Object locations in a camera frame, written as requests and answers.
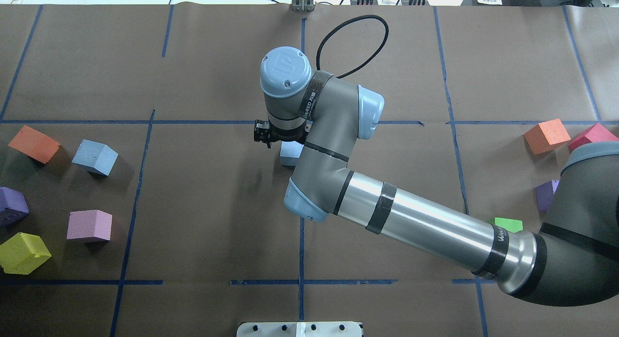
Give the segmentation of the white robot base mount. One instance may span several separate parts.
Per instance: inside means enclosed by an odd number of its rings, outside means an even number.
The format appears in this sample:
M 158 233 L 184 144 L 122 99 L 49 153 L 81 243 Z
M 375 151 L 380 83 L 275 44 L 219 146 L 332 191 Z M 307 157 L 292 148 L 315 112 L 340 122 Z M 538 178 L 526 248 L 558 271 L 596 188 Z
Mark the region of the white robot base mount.
M 363 337 L 363 324 L 353 321 L 248 322 L 237 337 Z

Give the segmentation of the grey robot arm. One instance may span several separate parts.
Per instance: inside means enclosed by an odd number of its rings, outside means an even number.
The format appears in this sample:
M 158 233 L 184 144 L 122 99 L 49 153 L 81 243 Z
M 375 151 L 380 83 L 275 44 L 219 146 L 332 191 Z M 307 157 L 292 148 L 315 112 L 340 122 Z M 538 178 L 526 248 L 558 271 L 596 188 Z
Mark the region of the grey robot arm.
M 574 150 L 540 230 L 510 232 L 348 168 L 356 141 L 380 121 L 380 94 L 312 70 L 290 46 L 263 57 L 260 82 L 269 120 L 256 121 L 254 140 L 304 144 L 284 198 L 297 216 L 354 221 L 534 304 L 583 306 L 618 294 L 617 142 Z

